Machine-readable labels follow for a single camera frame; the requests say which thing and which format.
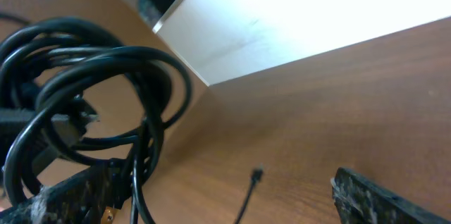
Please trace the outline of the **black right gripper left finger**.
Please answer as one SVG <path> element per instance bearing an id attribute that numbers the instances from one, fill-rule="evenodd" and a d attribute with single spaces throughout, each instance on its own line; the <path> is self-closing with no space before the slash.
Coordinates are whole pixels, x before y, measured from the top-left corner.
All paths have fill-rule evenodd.
<path id="1" fill-rule="evenodd" d="M 35 112 L 31 110 L 1 108 L 1 189 L 6 194 L 9 192 L 3 185 L 6 184 L 5 168 L 10 149 L 34 117 Z M 82 104 L 54 115 L 51 125 L 64 143 L 73 146 L 95 118 L 97 112 L 89 104 Z M 60 156 L 42 132 L 26 143 L 12 171 L 25 175 L 27 182 L 23 182 L 22 176 L 14 186 L 23 189 L 25 185 L 36 195 L 11 203 L 13 206 L 1 212 L 1 223 L 101 223 L 107 206 L 122 206 L 121 193 L 116 193 L 119 176 L 118 166 L 112 164 L 114 159 L 106 164 L 94 164 L 56 185 L 38 185 L 37 175 Z"/>

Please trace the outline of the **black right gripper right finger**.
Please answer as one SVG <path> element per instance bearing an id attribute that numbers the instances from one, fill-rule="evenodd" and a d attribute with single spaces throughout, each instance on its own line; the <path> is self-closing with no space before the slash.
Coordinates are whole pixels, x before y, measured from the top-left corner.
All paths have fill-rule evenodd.
<path id="1" fill-rule="evenodd" d="M 447 220 L 377 185 L 350 168 L 340 167 L 330 179 L 340 222 L 444 223 Z"/>

